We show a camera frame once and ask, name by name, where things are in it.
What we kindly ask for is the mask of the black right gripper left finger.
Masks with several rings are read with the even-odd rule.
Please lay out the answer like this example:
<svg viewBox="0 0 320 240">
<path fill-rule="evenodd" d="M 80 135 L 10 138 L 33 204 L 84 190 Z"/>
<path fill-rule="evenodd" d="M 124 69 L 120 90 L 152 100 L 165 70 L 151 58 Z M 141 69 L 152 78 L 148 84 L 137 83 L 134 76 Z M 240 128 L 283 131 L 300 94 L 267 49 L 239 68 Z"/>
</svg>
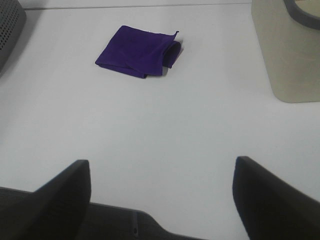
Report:
<svg viewBox="0 0 320 240">
<path fill-rule="evenodd" d="M 77 160 L 34 192 L 0 189 L 2 240 L 74 240 L 91 198 L 88 160 Z"/>
</svg>

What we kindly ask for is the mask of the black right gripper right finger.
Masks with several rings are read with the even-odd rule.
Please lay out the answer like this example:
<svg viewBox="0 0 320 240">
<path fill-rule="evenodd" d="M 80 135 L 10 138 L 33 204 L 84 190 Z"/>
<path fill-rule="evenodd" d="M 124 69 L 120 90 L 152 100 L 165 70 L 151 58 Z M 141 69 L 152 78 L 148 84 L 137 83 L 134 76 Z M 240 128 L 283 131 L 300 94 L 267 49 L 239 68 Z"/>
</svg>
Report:
<svg viewBox="0 0 320 240">
<path fill-rule="evenodd" d="M 320 238 L 320 203 L 247 156 L 235 161 L 232 195 L 251 240 Z"/>
</svg>

